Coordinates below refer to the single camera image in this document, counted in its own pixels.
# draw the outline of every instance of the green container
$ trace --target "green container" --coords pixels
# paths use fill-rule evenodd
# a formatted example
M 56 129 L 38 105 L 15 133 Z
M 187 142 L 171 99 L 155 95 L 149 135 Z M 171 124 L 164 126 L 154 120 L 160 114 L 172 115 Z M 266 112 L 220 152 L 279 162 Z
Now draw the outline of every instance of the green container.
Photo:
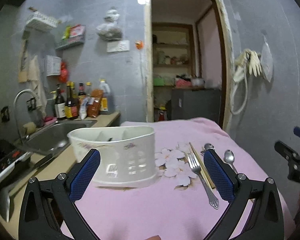
M 153 78 L 153 86 L 164 86 L 164 78 Z

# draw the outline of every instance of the electrical outlet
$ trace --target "electrical outlet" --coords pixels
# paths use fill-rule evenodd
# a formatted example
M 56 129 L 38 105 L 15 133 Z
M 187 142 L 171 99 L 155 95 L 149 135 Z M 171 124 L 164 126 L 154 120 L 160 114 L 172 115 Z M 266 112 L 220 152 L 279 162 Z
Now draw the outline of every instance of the electrical outlet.
M 8 106 L 5 106 L 1 109 L 0 116 L 1 116 L 2 122 L 10 121 L 9 107 Z
M 36 100 L 35 98 L 31 98 L 27 101 L 28 112 L 32 112 L 36 110 Z
M 130 41 L 112 41 L 107 44 L 107 52 L 121 52 L 130 50 Z

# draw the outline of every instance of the metal spoon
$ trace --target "metal spoon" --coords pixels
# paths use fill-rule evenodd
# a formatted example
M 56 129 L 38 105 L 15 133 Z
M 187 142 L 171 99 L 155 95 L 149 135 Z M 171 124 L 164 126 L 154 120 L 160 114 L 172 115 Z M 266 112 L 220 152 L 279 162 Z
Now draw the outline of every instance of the metal spoon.
M 211 143 L 206 143 L 202 149 L 202 152 L 201 155 L 203 156 L 203 153 L 206 151 L 206 150 L 209 150 L 209 149 L 212 149 L 212 150 L 215 150 L 214 149 L 214 146 L 211 144 Z
M 232 169 L 234 170 L 235 173 L 238 174 L 237 170 L 235 169 L 233 163 L 234 163 L 234 154 L 231 150 L 226 150 L 225 151 L 225 157 L 223 158 L 223 160 L 225 161 L 225 163 L 228 163 Z

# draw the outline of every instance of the plastic bag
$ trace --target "plastic bag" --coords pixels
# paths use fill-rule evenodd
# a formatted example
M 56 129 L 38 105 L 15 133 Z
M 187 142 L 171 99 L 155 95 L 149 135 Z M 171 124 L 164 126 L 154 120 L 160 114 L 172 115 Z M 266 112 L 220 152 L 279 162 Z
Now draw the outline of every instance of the plastic bag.
M 268 82 L 271 82 L 272 74 L 273 74 L 273 59 L 266 38 L 265 38 L 265 43 L 262 46 L 260 62 L 261 62 L 264 78 Z
M 61 83 L 66 83 L 67 80 L 68 80 L 68 75 L 69 75 L 69 72 L 68 72 L 68 70 L 66 69 L 66 64 L 62 61 L 62 62 L 61 62 L 60 76 L 58 76 L 58 80 L 59 80 Z
M 79 109 L 80 119 L 83 120 L 87 117 L 87 104 L 90 98 L 84 98 Z
M 107 11 L 103 23 L 97 27 L 98 35 L 105 41 L 119 41 L 122 40 L 122 30 L 118 27 L 119 14 L 117 10 L 112 7 Z
M 105 41 L 122 40 L 121 28 L 117 26 L 117 22 L 103 23 L 97 27 L 98 35 Z
M 95 89 L 91 92 L 91 97 L 88 102 L 88 117 L 96 118 L 99 115 L 101 98 L 103 90 Z

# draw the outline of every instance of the gray cabinet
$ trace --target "gray cabinet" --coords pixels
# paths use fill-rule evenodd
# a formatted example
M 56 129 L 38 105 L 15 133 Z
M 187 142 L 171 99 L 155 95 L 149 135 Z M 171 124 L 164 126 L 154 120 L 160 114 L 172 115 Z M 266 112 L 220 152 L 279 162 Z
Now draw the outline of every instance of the gray cabinet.
M 173 89 L 171 119 L 208 118 L 219 121 L 221 91 L 218 89 Z

